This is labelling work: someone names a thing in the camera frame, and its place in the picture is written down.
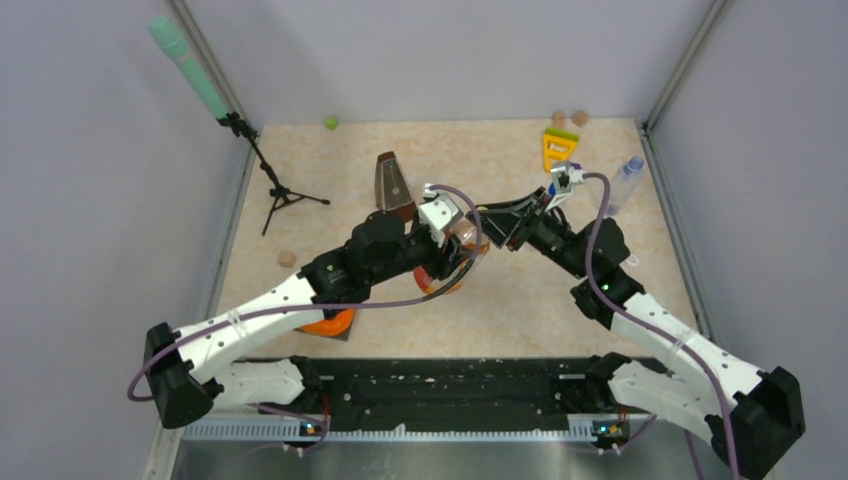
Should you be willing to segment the orange juice bottle yellow cap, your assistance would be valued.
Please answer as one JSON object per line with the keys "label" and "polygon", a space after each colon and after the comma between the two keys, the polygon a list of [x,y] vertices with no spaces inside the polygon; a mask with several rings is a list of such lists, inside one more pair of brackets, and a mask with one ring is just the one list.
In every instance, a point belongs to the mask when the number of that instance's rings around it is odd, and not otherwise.
{"label": "orange juice bottle yellow cap", "polygon": [[454,282],[454,278],[465,268],[476,248],[477,229],[475,224],[461,218],[446,235],[446,242],[440,259],[428,266],[419,266],[413,270],[416,286],[424,294],[433,294],[445,285],[449,285],[447,294],[459,290],[463,280]]}

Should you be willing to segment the clear small water bottle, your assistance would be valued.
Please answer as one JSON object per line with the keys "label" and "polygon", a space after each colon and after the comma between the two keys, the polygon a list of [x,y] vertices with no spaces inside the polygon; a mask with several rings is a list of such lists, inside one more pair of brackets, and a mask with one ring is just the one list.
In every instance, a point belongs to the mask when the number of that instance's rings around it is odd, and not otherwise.
{"label": "clear small water bottle", "polygon": [[634,156],[624,162],[610,181],[610,195],[605,215],[617,215],[626,205],[645,171],[645,160]]}

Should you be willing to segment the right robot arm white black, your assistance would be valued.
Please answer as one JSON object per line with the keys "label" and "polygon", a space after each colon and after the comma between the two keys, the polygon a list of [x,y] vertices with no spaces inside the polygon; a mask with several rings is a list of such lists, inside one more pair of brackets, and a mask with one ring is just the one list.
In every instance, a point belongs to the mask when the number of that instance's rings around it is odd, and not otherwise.
{"label": "right robot arm white black", "polygon": [[499,248],[529,245],[579,279],[578,309],[649,351],[665,368],[609,353],[587,374],[586,397],[600,412],[619,405],[647,411],[709,443],[745,479],[764,479],[806,431],[799,380],[744,361],[666,310],[622,268],[630,255],[621,228],[601,217],[574,232],[548,213],[543,188],[478,206],[467,219]]}

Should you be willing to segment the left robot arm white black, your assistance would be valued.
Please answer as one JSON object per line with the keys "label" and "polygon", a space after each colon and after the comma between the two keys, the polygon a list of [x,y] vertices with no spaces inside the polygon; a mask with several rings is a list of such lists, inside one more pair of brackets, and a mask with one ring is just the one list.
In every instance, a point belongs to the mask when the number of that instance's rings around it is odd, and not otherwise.
{"label": "left robot arm white black", "polygon": [[480,222],[473,221],[471,237],[464,240],[457,231],[462,221],[461,213],[443,201],[437,201],[434,211],[420,207],[410,223],[374,212],[342,246],[315,257],[266,293],[198,323],[151,327],[128,398],[152,403],[165,429],[187,426],[215,408],[230,406],[272,403],[302,414],[314,410],[320,380],[307,359],[292,356],[265,364],[243,362],[242,356],[344,311],[386,309],[386,302],[370,302],[373,287],[416,269],[442,286],[419,298],[394,301],[392,307],[447,294],[483,251]]}

